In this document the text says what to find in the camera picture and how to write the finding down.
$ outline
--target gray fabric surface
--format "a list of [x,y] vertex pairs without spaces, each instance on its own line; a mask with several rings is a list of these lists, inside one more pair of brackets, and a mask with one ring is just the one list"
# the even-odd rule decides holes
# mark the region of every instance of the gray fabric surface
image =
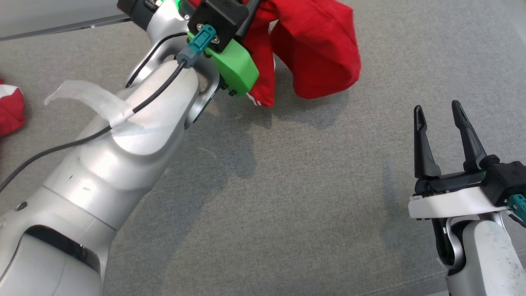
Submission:
[[[412,110],[426,112],[443,172],[463,153],[460,100],[488,153],[526,162],[526,46],[491,0],[346,0],[363,71],[348,91],[297,98],[278,61],[276,107],[216,96],[184,151],[112,245],[106,295],[424,295],[446,288],[429,222],[409,218]],[[26,95],[27,125],[0,141],[0,177],[73,139],[94,112],[43,106],[65,79],[117,91],[149,48],[120,24],[0,43],[0,77]],[[32,194],[64,153],[0,196]],[[516,250],[524,232],[506,221]]]

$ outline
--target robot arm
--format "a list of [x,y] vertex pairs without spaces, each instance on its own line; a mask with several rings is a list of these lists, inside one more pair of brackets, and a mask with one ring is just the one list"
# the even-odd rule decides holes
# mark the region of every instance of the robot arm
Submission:
[[[511,207],[522,215],[520,197],[526,167],[520,162],[501,164],[486,155],[473,126],[458,101],[452,102],[466,161],[464,172],[441,175],[426,136],[423,110],[414,110],[414,174],[418,178],[409,214],[431,220],[437,251],[449,294],[520,295],[526,293],[526,274],[502,222]],[[509,201],[517,200],[518,204]],[[477,215],[479,220],[462,220]]]
[[[119,8],[153,44],[132,72],[127,89],[117,94],[137,106],[178,68],[177,61],[164,60],[189,46],[190,17],[179,14],[174,0],[120,0]],[[197,10],[194,15],[202,13]],[[246,17],[233,26],[240,28]],[[221,20],[215,22],[220,27]],[[229,43],[223,31],[217,34]],[[33,196],[0,217],[0,295],[102,295],[117,231],[157,183],[180,150],[185,129],[221,86],[221,69],[211,59],[191,53],[187,57],[196,58],[194,67],[183,69],[154,101],[110,133],[73,148]],[[197,72],[208,82],[204,91]],[[106,125],[96,116],[79,138]]]

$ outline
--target green 3d-printed part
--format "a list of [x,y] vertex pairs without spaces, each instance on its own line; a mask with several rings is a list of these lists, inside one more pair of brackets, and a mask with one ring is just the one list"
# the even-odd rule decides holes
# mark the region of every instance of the green 3d-printed part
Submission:
[[[188,32],[188,38],[195,36]],[[231,40],[222,53],[206,48],[205,53],[212,57],[212,62],[228,85],[229,91],[238,96],[248,93],[259,77],[259,71],[248,51],[237,41]]]

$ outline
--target clear tape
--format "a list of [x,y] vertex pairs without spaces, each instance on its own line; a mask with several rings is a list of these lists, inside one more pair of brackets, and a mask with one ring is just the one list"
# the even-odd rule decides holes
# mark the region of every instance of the clear tape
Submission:
[[134,114],[133,108],[119,97],[87,81],[64,81],[53,94],[46,98],[44,105],[57,98],[69,98],[83,102],[109,121],[111,127],[120,125]]

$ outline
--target red cloth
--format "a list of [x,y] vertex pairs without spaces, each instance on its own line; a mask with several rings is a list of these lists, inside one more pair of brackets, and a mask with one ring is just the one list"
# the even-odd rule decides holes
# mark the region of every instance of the red cloth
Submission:
[[24,107],[20,89],[0,80],[0,136],[11,134],[26,124]]
[[[190,2],[197,6],[200,0]],[[352,9],[336,0],[263,0],[243,46],[260,73],[250,94],[267,107],[274,105],[273,52],[292,71],[294,91],[302,98],[346,90],[360,75]]]

